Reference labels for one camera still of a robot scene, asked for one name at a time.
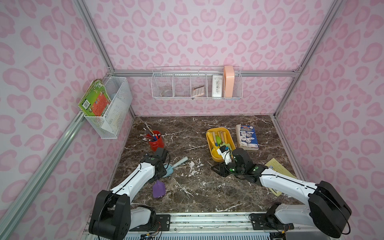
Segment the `teal plastic shovel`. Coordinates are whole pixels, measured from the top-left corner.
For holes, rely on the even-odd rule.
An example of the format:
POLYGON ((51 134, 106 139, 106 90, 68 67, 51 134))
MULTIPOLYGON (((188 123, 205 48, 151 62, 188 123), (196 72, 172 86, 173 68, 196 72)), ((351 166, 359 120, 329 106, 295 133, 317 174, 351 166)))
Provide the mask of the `teal plastic shovel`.
POLYGON ((163 178, 167 178, 171 174, 173 174, 174 169, 177 168, 178 166, 180 166, 181 164, 185 163, 188 159, 189 159, 188 157, 184 157, 181 160, 179 160, 177 163, 175 163, 174 165, 164 164, 164 167, 165 167, 167 173, 163 176, 163 178))

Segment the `light green shovel wooden handle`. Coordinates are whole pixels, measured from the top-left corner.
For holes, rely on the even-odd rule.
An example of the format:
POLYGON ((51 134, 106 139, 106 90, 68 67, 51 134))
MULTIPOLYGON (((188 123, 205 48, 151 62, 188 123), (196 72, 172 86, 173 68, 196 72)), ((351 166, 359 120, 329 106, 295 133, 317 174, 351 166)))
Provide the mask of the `light green shovel wooden handle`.
POLYGON ((228 142, 226 132, 220 131, 220 136, 221 136, 221 141, 222 141, 221 144, 220 144, 220 146, 225 146, 225 147, 227 147, 229 150, 232 150, 232 146, 231 146, 230 143, 228 142))

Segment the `dark green shovel yellow handle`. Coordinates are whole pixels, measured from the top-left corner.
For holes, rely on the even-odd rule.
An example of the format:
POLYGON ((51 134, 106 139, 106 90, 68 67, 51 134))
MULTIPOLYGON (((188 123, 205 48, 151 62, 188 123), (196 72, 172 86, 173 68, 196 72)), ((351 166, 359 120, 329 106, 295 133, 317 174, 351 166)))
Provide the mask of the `dark green shovel yellow handle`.
POLYGON ((213 145, 213 149, 212 149, 212 155, 219 159, 221 158, 221 155, 217 152, 217 150, 219 149, 219 147, 216 145, 216 140, 215 140, 215 132, 210 132, 210 141, 212 142, 212 145, 213 145))

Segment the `purple plastic shovel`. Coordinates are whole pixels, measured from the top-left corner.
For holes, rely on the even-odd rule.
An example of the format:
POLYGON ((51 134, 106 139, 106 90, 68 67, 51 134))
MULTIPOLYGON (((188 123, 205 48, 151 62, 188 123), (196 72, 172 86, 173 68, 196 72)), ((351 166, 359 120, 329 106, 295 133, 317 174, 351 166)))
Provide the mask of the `purple plastic shovel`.
POLYGON ((155 199, 162 198, 166 195, 166 185, 165 183, 157 180, 153 185, 153 197, 155 199))

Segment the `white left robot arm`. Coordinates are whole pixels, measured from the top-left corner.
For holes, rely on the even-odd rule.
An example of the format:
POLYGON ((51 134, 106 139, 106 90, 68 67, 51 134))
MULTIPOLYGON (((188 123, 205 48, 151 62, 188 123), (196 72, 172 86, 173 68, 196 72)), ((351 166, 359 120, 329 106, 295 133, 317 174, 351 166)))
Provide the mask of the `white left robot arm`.
POLYGON ((108 240, 123 240, 130 230, 152 231, 156 212, 151 207, 131 208, 137 193, 147 183, 160 180, 167 173, 169 152, 158 148, 153 155, 146 154, 137 168, 119 185, 98 193, 89 223, 89 233, 108 240))

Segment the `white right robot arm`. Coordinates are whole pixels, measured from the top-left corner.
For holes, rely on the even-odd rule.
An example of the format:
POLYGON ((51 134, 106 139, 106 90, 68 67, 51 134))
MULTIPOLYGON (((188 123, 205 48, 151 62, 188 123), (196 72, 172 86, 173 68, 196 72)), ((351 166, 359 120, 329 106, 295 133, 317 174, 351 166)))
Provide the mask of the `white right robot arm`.
POLYGON ((251 184, 276 190, 301 202, 300 205, 273 204, 261 217, 250 214, 253 224, 276 230, 280 235, 294 224, 316 227, 325 235, 338 239, 350 228, 351 208, 328 182, 318 184, 295 179, 260 164, 254 164, 244 149, 214 147, 212 152, 222 161, 212 170, 222 177, 233 175, 251 184))

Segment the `yellow plastic storage box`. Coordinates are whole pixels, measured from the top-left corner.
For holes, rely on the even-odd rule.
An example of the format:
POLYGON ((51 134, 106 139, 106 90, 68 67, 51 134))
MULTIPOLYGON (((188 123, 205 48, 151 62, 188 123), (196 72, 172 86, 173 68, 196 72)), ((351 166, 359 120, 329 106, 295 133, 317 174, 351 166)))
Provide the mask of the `yellow plastic storage box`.
POLYGON ((211 156, 215 162, 223 162, 224 159, 221 154, 218 153, 218 149, 222 146, 226 149, 234 150, 235 144, 231 137, 231 134, 227 128, 213 128, 206 132, 206 138, 209 145, 211 156))

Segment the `white box in shelf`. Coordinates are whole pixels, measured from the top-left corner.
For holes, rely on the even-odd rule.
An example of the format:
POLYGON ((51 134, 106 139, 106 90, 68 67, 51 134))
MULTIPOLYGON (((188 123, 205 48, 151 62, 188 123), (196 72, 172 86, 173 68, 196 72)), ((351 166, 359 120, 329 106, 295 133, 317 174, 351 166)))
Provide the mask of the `white box in shelf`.
POLYGON ((213 75, 212 77, 212 97, 221 98, 223 95, 223 76, 213 75))

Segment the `red pen cup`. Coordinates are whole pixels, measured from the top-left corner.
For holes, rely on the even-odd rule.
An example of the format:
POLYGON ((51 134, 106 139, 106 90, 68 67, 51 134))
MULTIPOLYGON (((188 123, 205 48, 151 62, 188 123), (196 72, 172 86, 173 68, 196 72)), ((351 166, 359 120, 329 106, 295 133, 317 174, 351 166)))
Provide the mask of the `red pen cup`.
POLYGON ((159 131, 153 131, 155 134, 155 139, 149 141, 150 148, 152 151, 156 151, 158 148, 165 148, 164 139, 159 131))

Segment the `yellow green booklet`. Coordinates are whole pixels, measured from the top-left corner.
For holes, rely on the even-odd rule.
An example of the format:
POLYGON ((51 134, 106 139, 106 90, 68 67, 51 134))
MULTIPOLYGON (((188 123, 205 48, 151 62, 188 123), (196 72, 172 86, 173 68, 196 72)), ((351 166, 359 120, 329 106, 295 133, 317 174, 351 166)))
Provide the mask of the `yellow green booklet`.
MULTIPOLYGON (((269 160, 267 163, 265 163, 265 166, 268 167, 269 169, 272 169, 280 174, 283 174, 285 176, 297 179, 296 176, 294 176, 291 172, 289 172, 283 165, 281 165, 275 158, 272 158, 269 160)), ((275 189, 269 188, 269 190, 276 196, 279 197, 282 192, 277 191, 275 189)))

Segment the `round glass jar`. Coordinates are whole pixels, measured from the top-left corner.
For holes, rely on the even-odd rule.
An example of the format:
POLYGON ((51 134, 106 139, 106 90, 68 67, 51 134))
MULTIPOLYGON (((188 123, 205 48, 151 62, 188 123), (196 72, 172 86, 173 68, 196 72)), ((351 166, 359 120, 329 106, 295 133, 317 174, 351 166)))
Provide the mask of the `round glass jar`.
POLYGON ((161 92, 161 97, 171 98, 173 97, 173 88, 172 87, 164 87, 161 92))

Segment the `small brown palette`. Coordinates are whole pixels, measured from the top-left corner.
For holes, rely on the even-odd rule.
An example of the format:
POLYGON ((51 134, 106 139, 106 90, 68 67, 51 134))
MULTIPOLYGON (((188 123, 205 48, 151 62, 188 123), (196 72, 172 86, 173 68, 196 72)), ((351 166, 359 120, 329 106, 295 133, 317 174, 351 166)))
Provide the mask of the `small brown palette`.
POLYGON ((206 86, 198 86, 192 89, 192 98, 204 97, 206 95, 206 86))

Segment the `green red book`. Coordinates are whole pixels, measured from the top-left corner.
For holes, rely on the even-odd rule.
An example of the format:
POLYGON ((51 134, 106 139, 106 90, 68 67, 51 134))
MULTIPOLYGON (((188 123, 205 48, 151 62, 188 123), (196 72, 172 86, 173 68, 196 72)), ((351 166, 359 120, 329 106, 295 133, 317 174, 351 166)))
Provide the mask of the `green red book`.
POLYGON ((103 117, 111 102, 102 80, 97 79, 91 83, 78 106, 88 117, 103 117))

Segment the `pink case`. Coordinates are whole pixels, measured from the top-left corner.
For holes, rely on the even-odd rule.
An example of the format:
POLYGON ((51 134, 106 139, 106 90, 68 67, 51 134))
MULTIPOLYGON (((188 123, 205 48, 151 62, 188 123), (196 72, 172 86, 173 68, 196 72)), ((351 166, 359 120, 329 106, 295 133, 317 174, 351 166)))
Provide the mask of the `pink case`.
POLYGON ((235 70, 233 66, 224 66, 225 98, 232 98, 235 85, 235 70))

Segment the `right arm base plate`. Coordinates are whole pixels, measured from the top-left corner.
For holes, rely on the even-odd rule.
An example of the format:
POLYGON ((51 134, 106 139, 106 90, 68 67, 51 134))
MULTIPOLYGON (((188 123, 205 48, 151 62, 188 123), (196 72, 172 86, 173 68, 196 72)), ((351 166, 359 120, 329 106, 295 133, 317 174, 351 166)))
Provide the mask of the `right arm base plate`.
POLYGON ((283 224, 274 215, 251 213, 249 220, 253 230, 289 231, 295 228, 294 224, 283 224))

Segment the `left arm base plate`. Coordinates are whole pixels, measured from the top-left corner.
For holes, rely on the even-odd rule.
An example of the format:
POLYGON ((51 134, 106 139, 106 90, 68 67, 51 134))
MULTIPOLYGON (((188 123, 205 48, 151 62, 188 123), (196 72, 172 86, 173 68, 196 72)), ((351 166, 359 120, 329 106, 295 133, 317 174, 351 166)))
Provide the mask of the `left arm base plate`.
POLYGON ((130 232, 150 232, 161 228, 163 231, 170 230, 171 215, 157 214, 156 210, 146 205, 139 205, 131 210, 130 232))

